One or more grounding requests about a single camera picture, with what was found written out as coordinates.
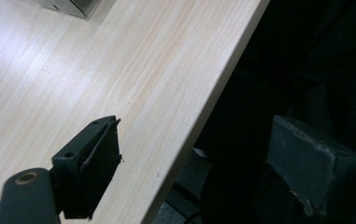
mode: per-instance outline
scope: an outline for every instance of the light wood tabletop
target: light wood tabletop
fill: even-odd
[[[82,19],[0,0],[0,194],[115,115],[123,161],[93,223],[151,223],[267,4],[100,0]]]

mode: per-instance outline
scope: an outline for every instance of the wood grain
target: wood grain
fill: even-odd
[[[151,222],[267,3],[102,0],[81,19],[0,0],[0,193],[116,115],[123,162],[93,223]]]

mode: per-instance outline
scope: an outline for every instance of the dark floor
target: dark floor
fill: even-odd
[[[176,182],[199,198],[209,168],[210,164],[207,161],[197,156],[195,153],[192,153]],[[163,203],[153,224],[182,224],[185,221],[186,218],[181,216],[167,203]],[[198,224],[201,223],[200,217],[197,217],[193,221]]]

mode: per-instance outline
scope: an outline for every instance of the metal object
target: metal object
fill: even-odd
[[[303,122],[275,116],[268,162],[309,217],[344,215],[346,189],[356,178],[356,152]]]
[[[98,0],[36,0],[41,6],[60,9],[78,17],[87,17]]]
[[[54,167],[12,176],[0,200],[0,224],[60,223],[66,218],[92,218],[121,161],[114,116],[91,122],[55,156]]]

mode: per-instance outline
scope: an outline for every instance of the wooden table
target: wooden table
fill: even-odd
[[[101,0],[81,19],[0,0],[0,193],[116,115],[123,162],[93,223],[150,223],[267,3]]]

